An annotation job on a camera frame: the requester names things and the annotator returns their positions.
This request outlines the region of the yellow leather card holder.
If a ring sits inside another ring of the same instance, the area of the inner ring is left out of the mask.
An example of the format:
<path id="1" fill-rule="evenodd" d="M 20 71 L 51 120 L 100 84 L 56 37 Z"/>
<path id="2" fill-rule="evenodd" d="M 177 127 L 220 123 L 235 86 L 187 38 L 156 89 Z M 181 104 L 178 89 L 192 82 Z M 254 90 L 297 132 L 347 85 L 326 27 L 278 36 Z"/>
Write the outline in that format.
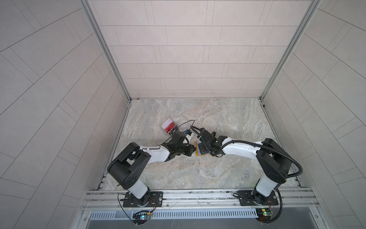
<path id="1" fill-rule="evenodd" d="M 209 156 L 209 151 L 206 149 L 204 143 L 202 143 L 201 141 L 196 141 L 195 142 L 195 147 L 196 147 L 196 156 Z"/>

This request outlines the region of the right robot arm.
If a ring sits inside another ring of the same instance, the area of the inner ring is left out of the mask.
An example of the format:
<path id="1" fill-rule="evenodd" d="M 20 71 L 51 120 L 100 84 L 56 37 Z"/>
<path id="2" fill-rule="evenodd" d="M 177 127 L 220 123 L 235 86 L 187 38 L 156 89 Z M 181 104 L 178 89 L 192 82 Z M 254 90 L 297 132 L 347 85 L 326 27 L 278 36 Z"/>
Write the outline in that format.
<path id="1" fill-rule="evenodd" d="M 288 178 L 303 173 L 302 166 L 285 152 L 273 139 L 266 138 L 262 142 L 234 140 L 227 136 L 215 136 L 204 128 L 195 131 L 204 144 L 204 148 L 212 156 L 235 155 L 256 159 L 264 174 L 255 185 L 251 198 L 257 205 L 269 201 L 275 190 Z"/>

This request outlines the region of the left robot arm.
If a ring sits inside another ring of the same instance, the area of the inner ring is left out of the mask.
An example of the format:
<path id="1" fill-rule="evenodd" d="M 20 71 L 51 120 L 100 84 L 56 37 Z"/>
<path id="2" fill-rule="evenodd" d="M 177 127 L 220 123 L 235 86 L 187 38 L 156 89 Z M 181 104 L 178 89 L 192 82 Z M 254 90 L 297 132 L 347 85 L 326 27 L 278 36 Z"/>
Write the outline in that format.
<path id="1" fill-rule="evenodd" d="M 108 166 L 107 172 L 123 189 L 133 195 L 138 206 L 145 206 L 149 202 L 150 188 L 141 180 L 140 176 L 147 164 L 167 162 L 176 156 L 191 156 L 196 147 L 190 144 L 192 131 L 176 131 L 169 142 L 155 148 L 141 147 L 131 142 Z"/>

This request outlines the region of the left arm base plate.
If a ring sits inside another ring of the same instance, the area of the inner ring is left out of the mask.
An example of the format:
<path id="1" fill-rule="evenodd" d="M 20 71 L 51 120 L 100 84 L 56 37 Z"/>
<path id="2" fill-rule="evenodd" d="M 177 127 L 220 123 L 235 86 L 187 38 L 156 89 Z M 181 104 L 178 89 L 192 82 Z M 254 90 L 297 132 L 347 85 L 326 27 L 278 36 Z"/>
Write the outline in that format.
<path id="1" fill-rule="evenodd" d="M 141 199 L 138 199 L 131 192 L 127 192 L 123 200 L 124 208 L 152 208 L 161 207 L 163 201 L 162 191 L 148 191 Z"/>

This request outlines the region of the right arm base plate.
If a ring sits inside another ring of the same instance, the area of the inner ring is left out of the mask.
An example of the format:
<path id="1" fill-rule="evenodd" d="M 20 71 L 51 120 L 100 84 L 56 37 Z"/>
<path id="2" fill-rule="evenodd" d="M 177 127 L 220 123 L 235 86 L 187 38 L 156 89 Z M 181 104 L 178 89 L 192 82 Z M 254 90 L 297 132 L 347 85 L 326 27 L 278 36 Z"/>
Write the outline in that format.
<path id="1" fill-rule="evenodd" d="M 239 199 L 241 206 L 277 206 L 279 204 L 274 190 L 268 197 L 263 196 L 256 190 L 239 190 L 233 196 Z"/>

